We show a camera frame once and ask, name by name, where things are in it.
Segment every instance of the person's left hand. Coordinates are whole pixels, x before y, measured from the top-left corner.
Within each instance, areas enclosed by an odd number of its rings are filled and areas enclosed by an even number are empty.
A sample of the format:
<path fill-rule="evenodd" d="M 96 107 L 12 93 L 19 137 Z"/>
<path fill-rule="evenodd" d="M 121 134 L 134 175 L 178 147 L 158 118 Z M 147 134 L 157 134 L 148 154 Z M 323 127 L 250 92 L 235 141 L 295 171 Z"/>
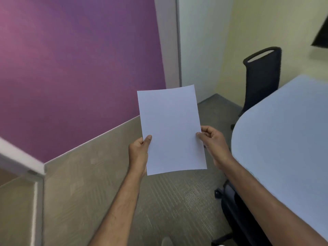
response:
<path fill-rule="evenodd" d="M 152 140 L 149 135 L 145 140 L 140 137 L 129 145 L 129 172 L 142 178 L 146 174 L 148 147 Z"/>

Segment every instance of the television screen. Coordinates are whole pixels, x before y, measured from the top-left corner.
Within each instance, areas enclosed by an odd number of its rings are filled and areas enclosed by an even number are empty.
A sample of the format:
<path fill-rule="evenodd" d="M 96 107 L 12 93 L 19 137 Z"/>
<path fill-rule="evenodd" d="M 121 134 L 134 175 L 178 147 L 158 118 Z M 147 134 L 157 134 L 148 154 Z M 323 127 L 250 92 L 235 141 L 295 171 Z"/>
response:
<path fill-rule="evenodd" d="M 318 32 L 314 42 L 312 43 L 313 46 L 324 47 L 328 48 L 328 17 L 326 18 L 325 22 L 323 23 L 320 31 Z"/>

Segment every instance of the table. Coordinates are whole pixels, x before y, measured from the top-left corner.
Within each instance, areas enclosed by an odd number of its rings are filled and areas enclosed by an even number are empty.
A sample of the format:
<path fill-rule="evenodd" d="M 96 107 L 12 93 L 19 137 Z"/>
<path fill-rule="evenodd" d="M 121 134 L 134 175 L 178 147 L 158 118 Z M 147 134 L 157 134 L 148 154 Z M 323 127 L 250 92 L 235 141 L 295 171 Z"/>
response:
<path fill-rule="evenodd" d="M 300 75 L 245 112 L 232 154 L 328 240 L 328 82 Z"/>

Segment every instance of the paper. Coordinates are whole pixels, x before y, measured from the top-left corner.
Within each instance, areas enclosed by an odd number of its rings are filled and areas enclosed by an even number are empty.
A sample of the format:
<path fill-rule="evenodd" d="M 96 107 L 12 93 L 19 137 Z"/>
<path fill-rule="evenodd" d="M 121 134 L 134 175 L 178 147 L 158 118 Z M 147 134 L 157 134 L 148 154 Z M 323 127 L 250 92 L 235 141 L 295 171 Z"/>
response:
<path fill-rule="evenodd" d="M 137 93 L 142 136 L 153 136 L 147 174 L 207 169 L 195 87 Z"/>

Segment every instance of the yellow wall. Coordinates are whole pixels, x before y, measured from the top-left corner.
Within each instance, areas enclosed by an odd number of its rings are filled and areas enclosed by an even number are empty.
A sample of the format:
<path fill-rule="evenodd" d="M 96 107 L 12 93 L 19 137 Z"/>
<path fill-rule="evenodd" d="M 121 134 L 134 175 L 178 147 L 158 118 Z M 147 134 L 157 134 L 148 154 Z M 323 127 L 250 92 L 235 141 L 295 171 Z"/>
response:
<path fill-rule="evenodd" d="M 235 0 L 217 92 L 242 106 L 242 61 L 269 46 L 282 48 L 280 86 L 301 73 L 328 80 L 328 49 L 311 46 L 327 15 L 328 0 Z"/>

